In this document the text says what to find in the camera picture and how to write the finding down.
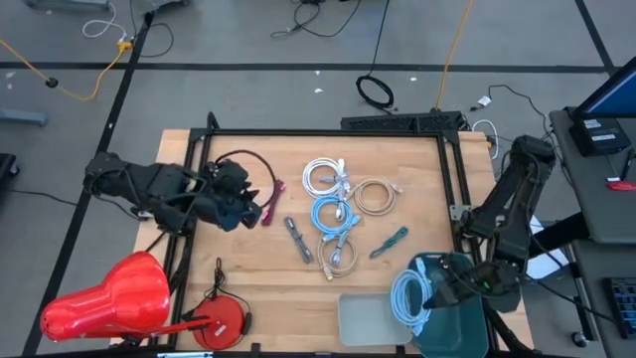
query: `coiled black cable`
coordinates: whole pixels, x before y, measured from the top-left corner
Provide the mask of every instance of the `coiled black cable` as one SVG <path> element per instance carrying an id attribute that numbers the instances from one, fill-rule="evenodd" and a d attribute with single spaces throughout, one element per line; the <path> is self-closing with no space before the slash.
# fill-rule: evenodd
<path id="1" fill-rule="evenodd" d="M 385 5 L 385 12 L 382 16 L 382 24 L 380 25 L 380 33 L 378 34 L 378 41 L 376 42 L 376 51 L 374 53 L 374 60 L 371 63 L 371 69 L 369 70 L 369 73 L 364 75 L 364 76 L 360 76 L 358 77 L 358 79 L 356 80 L 356 88 L 358 89 L 358 93 L 360 94 L 360 96 L 365 100 L 365 102 L 381 111 L 383 111 L 386 114 L 391 115 L 392 113 L 390 111 L 388 111 L 389 108 L 392 108 L 394 106 L 394 102 L 396 100 L 395 96 L 394 96 L 394 92 L 391 90 L 391 88 L 389 87 L 389 85 L 385 84 L 384 82 L 376 79 L 375 77 L 371 76 L 371 74 L 374 71 L 374 68 L 376 66 L 376 58 L 378 57 L 378 48 L 380 47 L 380 39 L 382 38 L 382 31 L 385 27 L 385 20 L 387 19 L 387 10 L 389 10 L 389 3 L 391 2 L 391 0 L 387 0 L 387 4 Z M 363 81 L 370 81 L 373 84 L 375 84 L 376 86 L 378 86 L 378 88 L 380 90 L 382 90 L 388 97 L 387 101 L 377 101 L 372 99 L 371 97 L 369 97 L 365 91 L 362 89 L 362 82 Z"/>

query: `white cable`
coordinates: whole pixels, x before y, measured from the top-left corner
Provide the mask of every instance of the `white cable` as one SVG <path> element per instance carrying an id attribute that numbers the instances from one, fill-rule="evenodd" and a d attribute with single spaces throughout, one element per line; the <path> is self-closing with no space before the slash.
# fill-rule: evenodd
<path id="1" fill-rule="evenodd" d="M 85 24 L 83 24 L 83 27 L 81 28 L 81 32 L 83 33 L 84 36 L 90 38 L 90 39 L 94 39 L 97 38 L 103 34 L 106 33 L 106 31 L 108 31 L 108 28 L 111 26 L 114 26 L 116 28 L 118 28 L 119 30 L 121 30 L 122 35 L 121 38 L 119 39 L 119 41 L 124 41 L 126 40 L 126 38 L 128 37 L 128 33 L 126 33 L 126 29 L 124 29 L 121 25 L 115 24 L 114 21 L 117 18 L 117 10 L 115 9 L 115 6 L 112 5 L 111 2 L 108 2 L 108 6 L 110 6 L 110 9 L 112 9 L 112 19 L 110 19 L 110 21 L 104 21 L 104 20 L 90 20 L 88 22 L 86 22 Z M 102 24 L 104 25 L 103 30 L 101 30 L 100 32 L 96 33 L 96 34 L 89 34 L 86 32 L 86 28 L 90 25 L 93 24 Z"/>
<path id="2" fill-rule="evenodd" d="M 334 186 L 326 190 L 318 190 L 311 185 L 311 172 L 321 166 L 329 167 L 334 171 L 333 176 L 320 178 L 320 181 L 323 183 L 334 183 Z M 347 193 L 351 190 L 351 184 L 349 184 L 349 173 L 345 171 L 345 160 L 338 159 L 336 162 L 331 158 L 318 158 L 310 161 L 302 172 L 302 186 L 305 188 L 307 193 L 315 199 L 335 195 L 344 202 L 347 200 Z M 343 214 L 344 208 L 341 203 L 338 205 L 338 210 L 336 211 L 336 219 L 338 221 L 342 220 Z"/>
<path id="3" fill-rule="evenodd" d="M 421 301 L 428 301 L 433 295 L 430 279 L 426 277 L 426 266 L 421 258 L 415 259 L 417 270 L 406 269 L 400 272 L 391 285 L 391 310 L 394 316 L 402 324 L 408 326 L 415 337 L 419 336 L 424 324 L 430 317 L 430 309 L 424 309 L 421 305 L 416 315 L 411 313 L 410 302 L 406 289 L 411 282 L 417 283 L 421 293 Z"/>
<path id="4" fill-rule="evenodd" d="M 499 136 L 497 135 L 497 128 L 495 128 L 495 124 L 493 124 L 493 122 L 491 122 L 490 120 L 488 120 L 488 119 L 479 119 L 473 124 L 473 126 L 470 129 L 472 131 L 475 131 L 475 127 L 478 124 L 481 124 L 481 123 L 486 123 L 486 124 L 490 125 L 491 128 L 493 128 L 493 132 L 495 134 L 495 154 L 490 159 L 492 159 L 492 160 L 497 159 L 497 156 L 499 155 Z"/>

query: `teal container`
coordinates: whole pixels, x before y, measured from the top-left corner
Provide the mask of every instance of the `teal container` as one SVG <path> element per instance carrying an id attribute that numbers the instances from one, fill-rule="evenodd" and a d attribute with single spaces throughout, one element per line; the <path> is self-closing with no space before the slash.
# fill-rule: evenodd
<path id="1" fill-rule="evenodd" d="M 446 255 L 418 254 L 408 268 L 417 270 L 415 259 L 422 258 L 426 275 L 435 291 L 437 285 L 447 279 L 447 273 L 438 260 Z M 463 255 L 453 255 L 451 259 L 465 269 L 473 266 Z M 407 294 L 411 313 L 417 314 L 423 305 L 417 283 L 409 284 Z M 412 343 L 425 358 L 484 358 L 488 351 L 488 335 L 481 297 L 475 296 L 454 307 L 433 309 L 423 331 L 418 337 L 413 337 Z"/>

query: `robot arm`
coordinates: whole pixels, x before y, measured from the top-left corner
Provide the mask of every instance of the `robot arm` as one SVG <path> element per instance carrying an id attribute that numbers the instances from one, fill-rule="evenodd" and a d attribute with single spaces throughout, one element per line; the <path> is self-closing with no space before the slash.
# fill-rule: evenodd
<path id="1" fill-rule="evenodd" d="M 239 223 L 253 228 L 261 209 L 253 202 L 258 191 L 248 191 L 249 186 L 247 172 L 229 159 L 210 162 L 195 173 L 177 164 L 137 165 L 113 153 L 98 153 L 86 166 L 83 181 L 88 193 L 122 197 L 175 235 L 183 235 L 196 219 L 224 231 Z"/>
<path id="2" fill-rule="evenodd" d="M 556 156 L 550 144 L 524 135 L 514 141 L 510 159 L 484 204 L 465 210 L 455 226 L 455 235 L 487 241 L 485 262 L 461 271 L 448 257 L 442 258 L 442 266 L 450 272 L 448 281 L 438 286 L 424 308 L 452 306 L 476 294 L 496 298 L 489 303 L 498 311 L 517 308 L 532 239 L 530 220 Z M 502 215 L 504 220 L 498 226 L 497 219 Z"/>

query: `wooden table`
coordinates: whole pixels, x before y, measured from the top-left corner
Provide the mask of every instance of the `wooden table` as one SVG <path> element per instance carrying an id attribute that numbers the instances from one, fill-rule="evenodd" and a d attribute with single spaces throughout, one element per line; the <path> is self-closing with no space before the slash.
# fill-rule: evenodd
<path id="1" fill-rule="evenodd" d="M 188 130 L 163 133 L 158 162 L 183 163 Z M 471 200 L 480 204 L 494 186 L 492 166 L 483 133 L 461 132 L 461 148 Z M 223 260 L 227 285 L 224 289 L 240 295 L 251 305 L 251 331 L 233 350 L 247 351 L 252 342 L 263 351 L 395 352 L 393 346 L 351 348 L 340 343 L 338 296 L 342 293 L 386 292 L 393 278 L 420 252 L 452 251 L 448 207 L 444 196 L 435 139 L 421 137 L 306 137 L 306 136 L 214 136 L 210 160 L 234 149 L 249 149 L 271 164 L 276 176 L 287 184 L 276 208 L 271 227 L 258 225 L 225 233 L 200 222 L 197 226 L 192 264 L 188 276 L 184 311 L 195 307 L 205 290 L 213 285 L 216 258 Z M 450 146 L 447 148 L 452 158 Z M 282 219 L 294 218 L 304 240 L 315 256 L 321 237 L 310 220 L 313 199 L 302 187 L 305 165 L 317 157 L 344 158 L 352 183 L 370 176 L 386 176 L 402 187 L 396 207 L 382 217 L 363 215 L 352 231 L 360 259 L 354 272 L 328 282 L 318 264 L 306 265 L 287 233 Z M 239 154 L 232 157 L 249 172 L 249 181 L 260 189 L 255 201 L 262 203 L 271 193 L 271 179 L 256 159 Z M 453 161 L 450 160 L 453 176 Z M 313 173 L 313 183 L 328 169 Z M 458 184 L 453 180 L 457 202 Z M 371 204 L 386 200 L 382 188 L 369 188 L 365 199 Z M 352 203 L 355 212 L 359 212 Z M 335 209 L 323 210 L 321 219 L 333 225 Z M 407 226 L 408 236 L 378 259 L 369 253 Z M 140 225 L 135 251 L 145 250 L 158 236 L 154 222 Z M 163 263 L 164 240 L 152 254 Z M 345 249 L 343 262 L 348 257 Z M 528 318 L 521 302 L 516 312 L 503 314 L 520 340 L 533 346 Z M 191 332 L 181 333 L 178 349 L 201 349 Z M 407 352 L 415 353 L 410 344 Z"/>

